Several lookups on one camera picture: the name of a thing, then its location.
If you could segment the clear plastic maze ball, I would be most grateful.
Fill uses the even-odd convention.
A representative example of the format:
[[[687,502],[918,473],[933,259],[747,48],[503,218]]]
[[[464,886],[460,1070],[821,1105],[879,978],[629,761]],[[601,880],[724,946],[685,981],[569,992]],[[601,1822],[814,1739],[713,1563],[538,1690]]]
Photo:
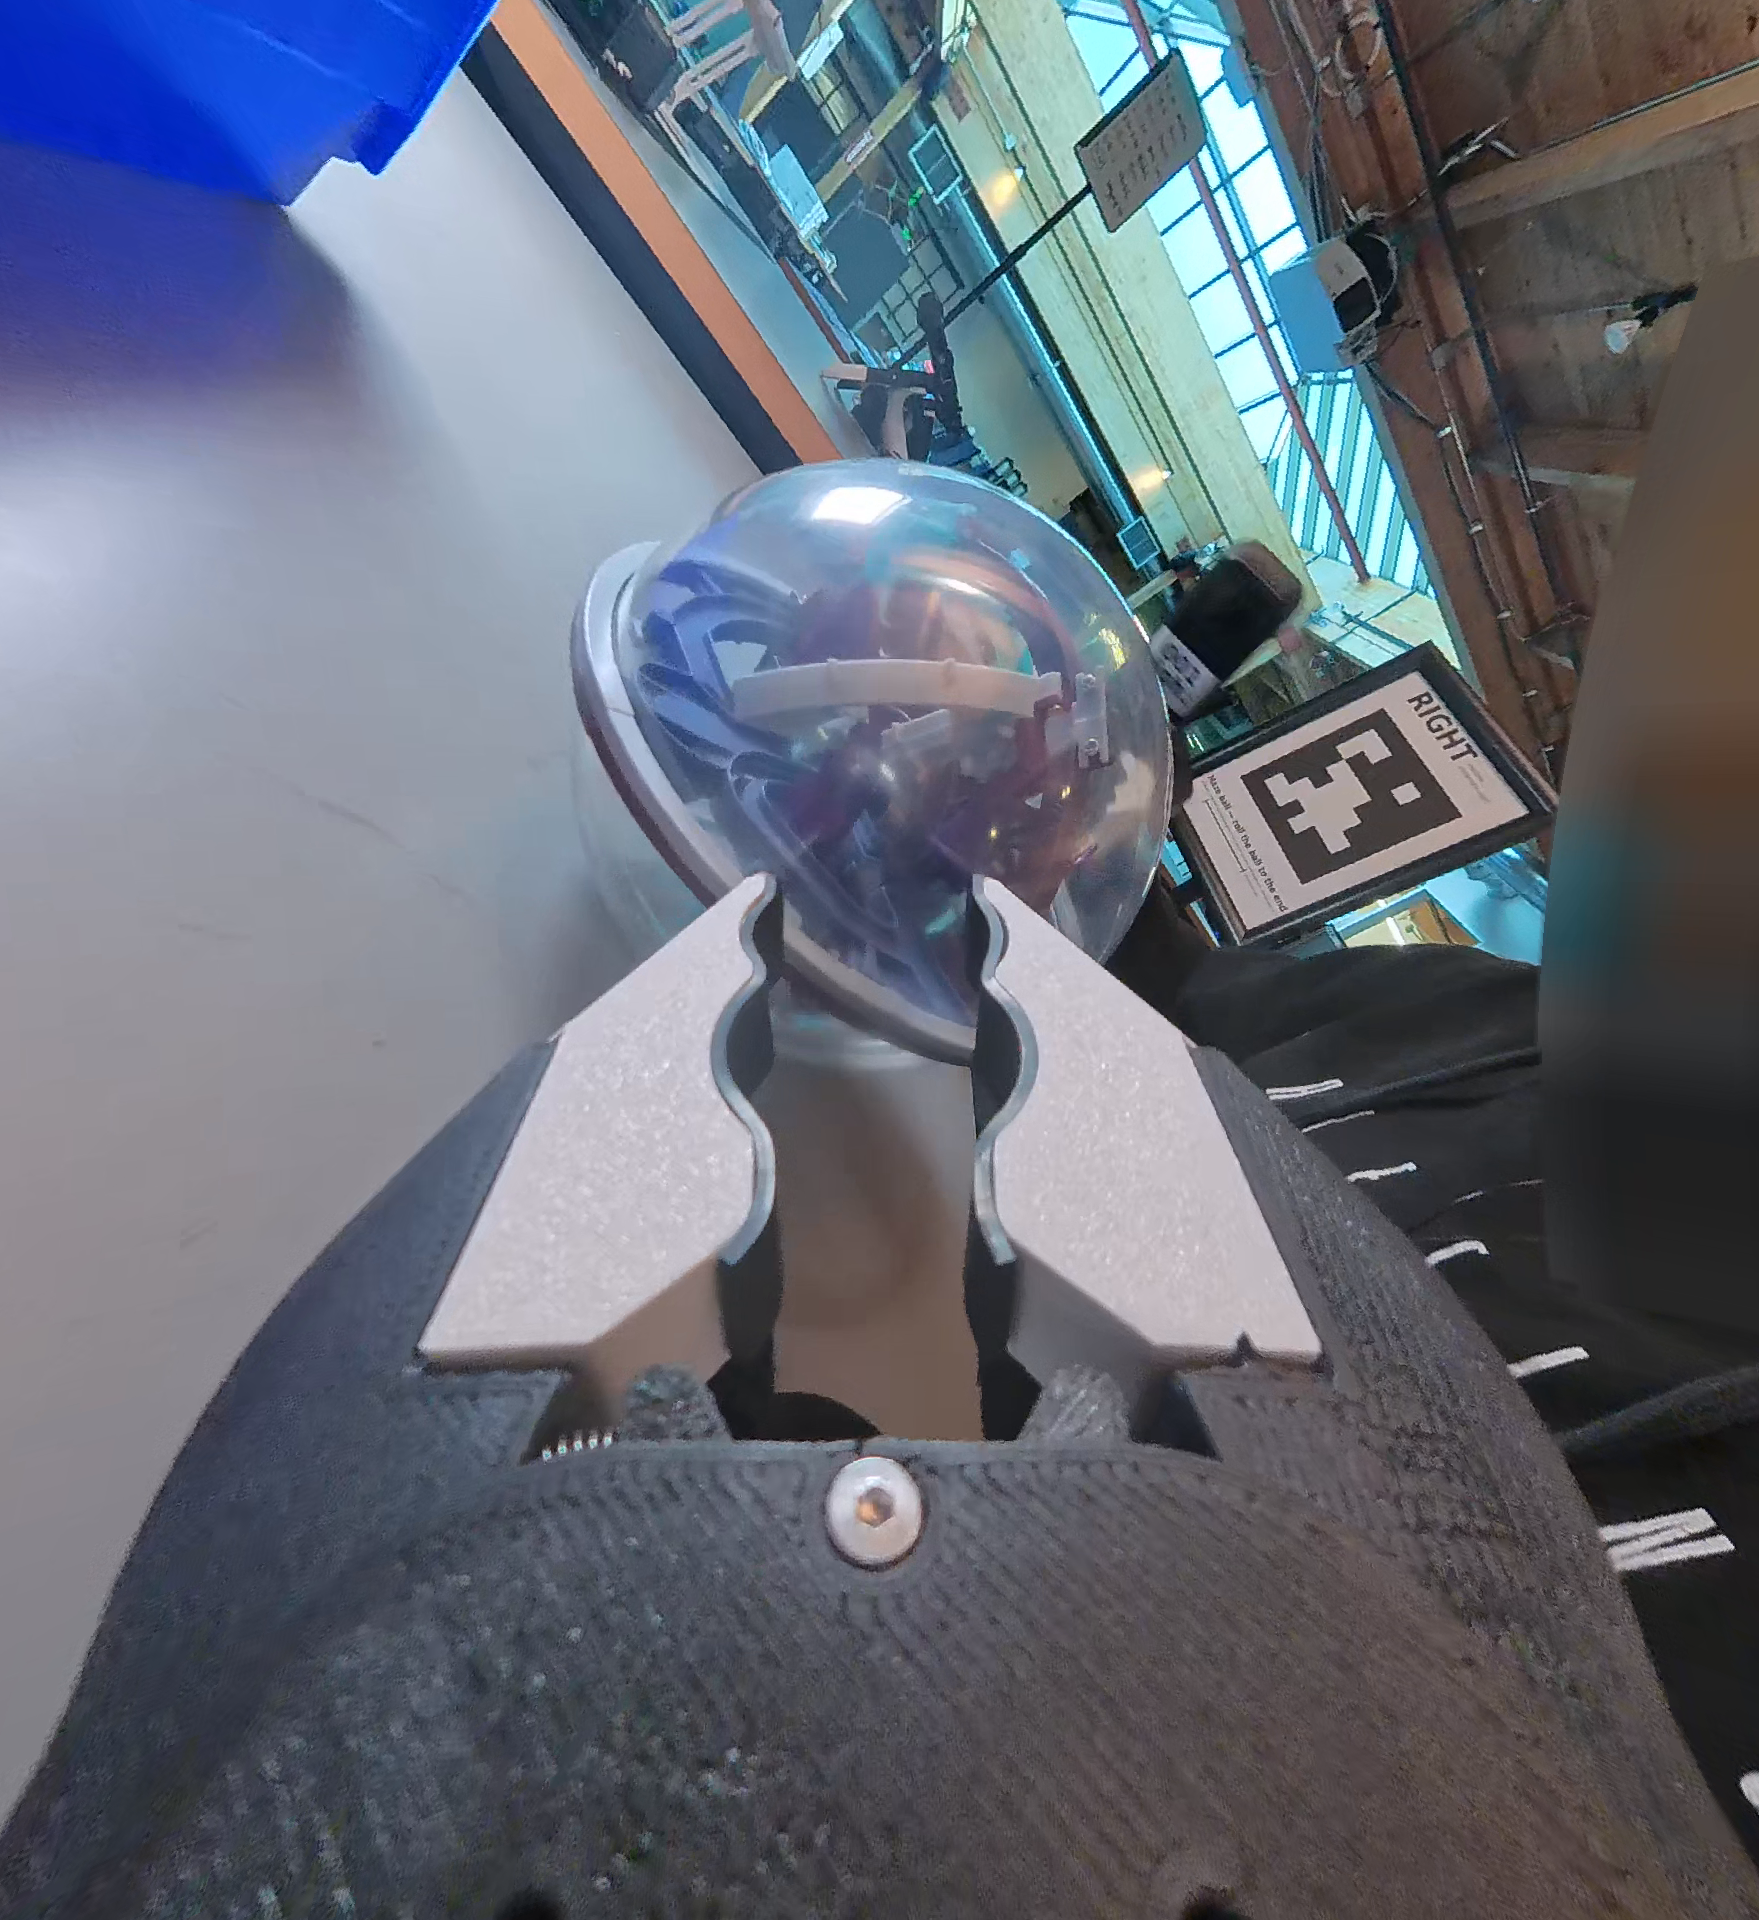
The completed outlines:
[[[569,669],[604,779],[700,903],[771,877],[797,992],[963,1064],[994,880],[1104,963],[1174,808],[1149,641],[1085,545],[952,470],[803,464],[611,555]]]

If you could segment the black and white marker tag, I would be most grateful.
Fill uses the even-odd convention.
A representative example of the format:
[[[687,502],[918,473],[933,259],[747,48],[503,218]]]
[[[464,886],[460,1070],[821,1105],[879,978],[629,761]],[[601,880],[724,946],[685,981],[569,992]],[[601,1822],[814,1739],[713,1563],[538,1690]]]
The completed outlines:
[[[1238,948],[1531,845],[1560,803],[1429,641],[1196,758],[1191,783],[1184,896]]]

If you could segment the long wooden table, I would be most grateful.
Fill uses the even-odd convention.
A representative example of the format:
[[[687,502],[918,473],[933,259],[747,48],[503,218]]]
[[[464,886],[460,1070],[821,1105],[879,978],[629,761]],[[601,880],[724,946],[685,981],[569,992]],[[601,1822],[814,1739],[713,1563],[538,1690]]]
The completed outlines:
[[[866,455],[790,276],[697,189],[542,3],[499,3],[464,76],[758,473]]]

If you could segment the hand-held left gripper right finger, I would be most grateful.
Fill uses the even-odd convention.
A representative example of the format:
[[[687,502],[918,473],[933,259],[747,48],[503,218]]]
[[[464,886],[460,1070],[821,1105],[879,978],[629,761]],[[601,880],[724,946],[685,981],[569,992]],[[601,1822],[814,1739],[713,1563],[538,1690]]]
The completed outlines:
[[[1164,1381],[1323,1366],[1323,1333],[1228,1135],[1200,1060],[1003,882],[967,907],[978,985],[967,1321],[982,1415],[1089,1369],[1122,1415]]]

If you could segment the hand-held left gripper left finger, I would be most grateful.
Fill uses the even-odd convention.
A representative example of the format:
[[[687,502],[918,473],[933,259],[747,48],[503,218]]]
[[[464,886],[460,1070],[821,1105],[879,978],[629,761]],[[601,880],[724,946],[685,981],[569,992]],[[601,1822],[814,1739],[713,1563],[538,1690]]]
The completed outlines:
[[[561,1027],[422,1329],[431,1369],[561,1369],[612,1410],[659,1364],[770,1358],[781,963],[755,873]]]

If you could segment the blue plastic bin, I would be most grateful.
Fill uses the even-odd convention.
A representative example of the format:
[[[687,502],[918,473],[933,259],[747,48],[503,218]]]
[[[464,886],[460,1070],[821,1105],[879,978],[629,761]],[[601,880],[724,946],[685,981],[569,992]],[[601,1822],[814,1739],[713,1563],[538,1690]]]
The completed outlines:
[[[0,3],[0,141],[291,206],[381,175],[495,3]]]

